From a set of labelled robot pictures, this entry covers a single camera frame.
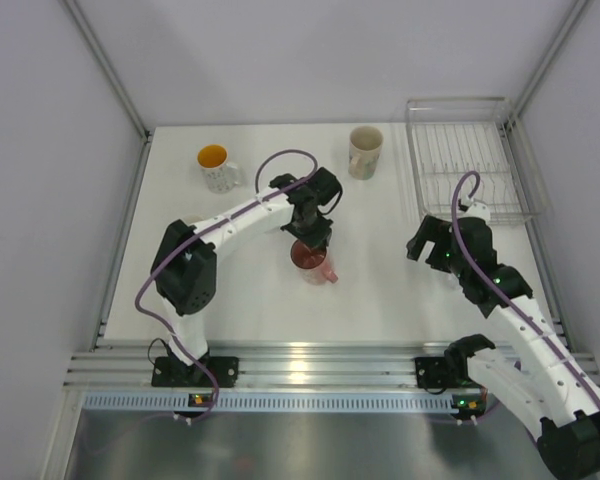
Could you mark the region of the pink patterned mug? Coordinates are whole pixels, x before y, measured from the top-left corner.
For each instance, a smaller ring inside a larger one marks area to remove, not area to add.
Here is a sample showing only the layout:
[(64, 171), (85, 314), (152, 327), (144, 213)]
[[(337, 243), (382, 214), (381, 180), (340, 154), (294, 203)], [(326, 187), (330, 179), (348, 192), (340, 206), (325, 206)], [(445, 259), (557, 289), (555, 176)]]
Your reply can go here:
[(302, 278), (309, 284), (335, 284), (339, 280), (326, 247), (312, 248), (296, 240), (291, 246), (290, 258)]

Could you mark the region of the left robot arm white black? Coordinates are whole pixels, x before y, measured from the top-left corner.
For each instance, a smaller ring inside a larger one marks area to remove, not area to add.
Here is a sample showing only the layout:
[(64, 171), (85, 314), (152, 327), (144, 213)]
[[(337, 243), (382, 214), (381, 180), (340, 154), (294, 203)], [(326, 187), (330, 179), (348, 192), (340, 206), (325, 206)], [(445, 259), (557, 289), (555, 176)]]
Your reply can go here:
[(320, 168), (311, 178), (274, 178), (255, 197), (216, 217), (165, 230), (151, 267), (152, 280), (168, 312), (173, 373), (195, 386), (207, 376), (209, 347), (202, 311), (216, 293), (219, 264), (248, 242), (273, 230), (292, 235), (314, 260), (324, 261), (333, 221), (320, 210), (338, 203), (343, 187)]

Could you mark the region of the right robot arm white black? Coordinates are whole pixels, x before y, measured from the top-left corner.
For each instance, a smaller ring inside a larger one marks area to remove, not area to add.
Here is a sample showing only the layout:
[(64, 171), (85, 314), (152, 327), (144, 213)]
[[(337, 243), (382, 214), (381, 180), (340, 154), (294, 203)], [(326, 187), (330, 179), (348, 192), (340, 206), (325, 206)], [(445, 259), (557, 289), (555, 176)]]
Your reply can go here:
[(521, 363), (515, 368), (493, 341), (474, 334), (445, 350), (450, 379), (490, 391), (524, 425), (555, 478), (600, 473), (600, 387), (560, 341), (520, 272), (499, 262), (487, 208), (471, 206), (454, 221), (425, 216), (407, 243), (408, 259), (419, 260), (427, 243), (426, 264), (455, 277)]

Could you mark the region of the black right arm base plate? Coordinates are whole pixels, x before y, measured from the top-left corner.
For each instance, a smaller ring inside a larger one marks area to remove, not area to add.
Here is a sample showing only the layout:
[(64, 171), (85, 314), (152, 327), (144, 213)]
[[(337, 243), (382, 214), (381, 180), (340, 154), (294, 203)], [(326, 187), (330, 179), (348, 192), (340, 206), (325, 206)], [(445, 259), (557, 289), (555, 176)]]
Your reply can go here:
[(417, 387), (432, 395), (441, 395), (449, 389), (477, 387), (474, 382), (458, 377), (443, 357), (416, 357), (414, 365)]

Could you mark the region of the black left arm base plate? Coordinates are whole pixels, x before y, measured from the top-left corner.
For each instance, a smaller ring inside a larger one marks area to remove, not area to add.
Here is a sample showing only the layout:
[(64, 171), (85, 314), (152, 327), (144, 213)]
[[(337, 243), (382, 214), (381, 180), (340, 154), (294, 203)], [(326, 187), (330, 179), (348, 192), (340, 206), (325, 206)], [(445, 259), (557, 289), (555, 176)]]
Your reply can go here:
[[(220, 388), (232, 388), (239, 374), (239, 358), (234, 356), (209, 356), (202, 364), (214, 376)], [(151, 378), (151, 386), (158, 388), (205, 388), (212, 387), (209, 376), (195, 365), (186, 365), (173, 355), (157, 357)]]

